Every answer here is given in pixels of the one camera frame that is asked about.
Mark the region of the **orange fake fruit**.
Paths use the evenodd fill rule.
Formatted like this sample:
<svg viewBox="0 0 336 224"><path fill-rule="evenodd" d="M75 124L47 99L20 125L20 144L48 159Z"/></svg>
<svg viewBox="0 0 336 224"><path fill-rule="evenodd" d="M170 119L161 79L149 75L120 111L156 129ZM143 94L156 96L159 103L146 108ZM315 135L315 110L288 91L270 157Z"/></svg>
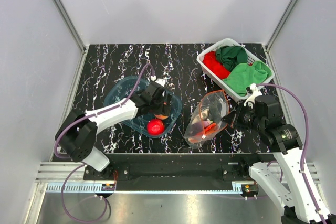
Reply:
<svg viewBox="0 0 336 224"><path fill-rule="evenodd" d="M166 120L169 117L167 115L161 115L161 114L155 114L154 116L159 120Z"/></svg>

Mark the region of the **red fake apple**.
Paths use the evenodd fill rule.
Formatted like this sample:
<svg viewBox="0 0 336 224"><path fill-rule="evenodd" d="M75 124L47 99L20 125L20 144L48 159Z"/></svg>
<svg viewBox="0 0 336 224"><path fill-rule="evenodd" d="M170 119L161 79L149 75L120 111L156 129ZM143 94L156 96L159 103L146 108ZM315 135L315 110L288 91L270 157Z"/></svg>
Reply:
<svg viewBox="0 0 336 224"><path fill-rule="evenodd" d="M159 119L152 119L146 128L150 135L160 135L164 132L164 123Z"/></svg>

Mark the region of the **clear zip top bag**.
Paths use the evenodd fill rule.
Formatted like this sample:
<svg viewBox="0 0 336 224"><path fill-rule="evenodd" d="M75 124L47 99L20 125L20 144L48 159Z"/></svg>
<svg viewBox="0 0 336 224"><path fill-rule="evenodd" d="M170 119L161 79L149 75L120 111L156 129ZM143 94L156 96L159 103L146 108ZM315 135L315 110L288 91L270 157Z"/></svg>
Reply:
<svg viewBox="0 0 336 224"><path fill-rule="evenodd" d="M222 118L230 113L224 90L206 94L191 116L184 139L192 149L200 148L227 127Z"/></svg>

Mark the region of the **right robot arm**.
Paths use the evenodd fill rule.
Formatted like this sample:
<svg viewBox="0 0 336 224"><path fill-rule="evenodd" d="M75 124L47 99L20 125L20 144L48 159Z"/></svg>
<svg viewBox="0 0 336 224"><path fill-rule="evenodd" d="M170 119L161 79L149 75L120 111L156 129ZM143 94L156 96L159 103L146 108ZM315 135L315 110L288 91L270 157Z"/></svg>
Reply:
<svg viewBox="0 0 336 224"><path fill-rule="evenodd" d="M237 103L222 118L232 128L258 133L278 163L287 185L273 175L257 154L249 154L238 167L244 180L253 179L272 200L282 223L335 223L335 215L325 206L314 181L301 160L303 143L296 128L286 124L280 103L273 96L259 95L254 101Z"/></svg>

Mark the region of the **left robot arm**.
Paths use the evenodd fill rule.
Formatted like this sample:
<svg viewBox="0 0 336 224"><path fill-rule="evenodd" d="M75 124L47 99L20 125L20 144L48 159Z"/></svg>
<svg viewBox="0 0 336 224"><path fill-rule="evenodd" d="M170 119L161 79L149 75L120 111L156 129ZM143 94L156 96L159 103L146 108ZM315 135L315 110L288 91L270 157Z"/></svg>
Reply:
<svg viewBox="0 0 336 224"><path fill-rule="evenodd" d="M132 91L128 97L102 109L85 113L71 111L55 135L55 155L89 165L99 178L109 179L113 167L107 156L94 146L96 136L115 124L149 113L170 114L172 96L165 84L164 79L157 79L144 90Z"/></svg>

